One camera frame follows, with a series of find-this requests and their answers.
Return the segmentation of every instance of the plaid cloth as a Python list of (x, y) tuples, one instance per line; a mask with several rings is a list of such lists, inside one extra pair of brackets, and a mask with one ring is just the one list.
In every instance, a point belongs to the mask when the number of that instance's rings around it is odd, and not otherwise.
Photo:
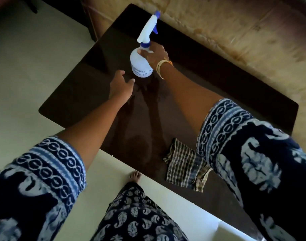
[(170, 152), (163, 160), (168, 164), (167, 182), (203, 192), (207, 176), (212, 170), (203, 157), (174, 138)]

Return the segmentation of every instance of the gold bangle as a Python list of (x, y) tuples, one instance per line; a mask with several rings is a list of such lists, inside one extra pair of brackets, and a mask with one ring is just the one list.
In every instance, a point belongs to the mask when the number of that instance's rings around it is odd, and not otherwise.
[(160, 60), (159, 62), (158, 62), (158, 64), (156, 65), (156, 72), (158, 73), (158, 75), (161, 77), (161, 79), (163, 79), (162, 78), (162, 76), (161, 76), (161, 74), (160, 74), (160, 67), (161, 67), (161, 65), (163, 64), (163, 63), (169, 63), (169, 64), (171, 64), (172, 66), (173, 66), (173, 63), (171, 62), (171, 61), (168, 61), (168, 60)]

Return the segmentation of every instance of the person's left hand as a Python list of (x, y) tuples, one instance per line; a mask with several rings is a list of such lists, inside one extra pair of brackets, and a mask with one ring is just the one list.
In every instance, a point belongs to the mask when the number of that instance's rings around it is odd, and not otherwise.
[(127, 83), (124, 80), (123, 75), (125, 71), (117, 70), (115, 76), (110, 83), (110, 95), (109, 99), (117, 98), (122, 105), (131, 97), (134, 87), (135, 79), (130, 79)]

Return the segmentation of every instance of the dark brown table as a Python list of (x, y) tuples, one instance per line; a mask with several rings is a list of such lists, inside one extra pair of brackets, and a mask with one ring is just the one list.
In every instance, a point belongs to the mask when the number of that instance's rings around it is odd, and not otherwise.
[[(129, 5), (39, 112), (67, 128), (107, 100), (115, 70), (125, 70), (127, 80), (135, 77), (130, 54), (139, 46), (136, 39), (150, 16)], [(157, 28), (159, 34), (152, 34), (151, 39), (164, 45), (174, 66), (183, 74), (235, 100), (257, 118), (292, 132), (297, 103), (161, 20)], [(196, 135), (166, 83), (154, 72), (147, 78), (136, 77), (133, 96), (119, 111), (101, 149), (244, 233), (260, 238), (224, 181), (213, 172), (203, 193), (164, 180), (167, 166), (162, 158), (174, 137), (195, 148)]]

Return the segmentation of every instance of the foot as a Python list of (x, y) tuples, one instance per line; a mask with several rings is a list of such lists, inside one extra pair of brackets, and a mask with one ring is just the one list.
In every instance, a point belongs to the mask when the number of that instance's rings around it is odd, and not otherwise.
[(131, 178), (130, 182), (135, 182), (135, 183), (139, 184), (139, 180), (140, 180), (141, 176), (142, 176), (142, 174), (139, 173), (138, 171), (132, 172), (131, 175), (130, 175), (130, 178)]

